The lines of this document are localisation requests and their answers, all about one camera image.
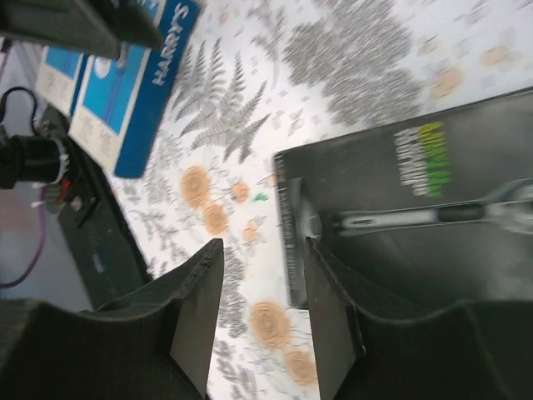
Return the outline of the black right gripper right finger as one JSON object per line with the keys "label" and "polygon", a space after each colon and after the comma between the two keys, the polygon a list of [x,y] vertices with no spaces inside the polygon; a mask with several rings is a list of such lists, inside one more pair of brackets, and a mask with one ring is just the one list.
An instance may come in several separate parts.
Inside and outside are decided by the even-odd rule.
{"label": "black right gripper right finger", "polygon": [[461,301],[429,310],[305,243],[323,399],[529,399],[532,304]]}

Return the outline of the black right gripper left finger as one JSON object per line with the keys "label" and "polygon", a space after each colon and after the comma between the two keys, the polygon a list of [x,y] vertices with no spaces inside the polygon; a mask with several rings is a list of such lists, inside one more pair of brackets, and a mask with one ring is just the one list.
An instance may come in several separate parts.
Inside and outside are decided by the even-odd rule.
{"label": "black right gripper left finger", "polygon": [[2,301],[2,398],[206,398],[223,276],[214,239],[96,311]]}

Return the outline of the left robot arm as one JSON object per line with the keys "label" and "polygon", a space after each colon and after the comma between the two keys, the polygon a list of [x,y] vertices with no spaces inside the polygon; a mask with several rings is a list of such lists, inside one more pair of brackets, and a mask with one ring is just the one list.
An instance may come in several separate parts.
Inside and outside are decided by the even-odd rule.
{"label": "left robot arm", "polygon": [[1,35],[114,60],[124,43],[162,47],[162,35],[138,1],[2,1]]}

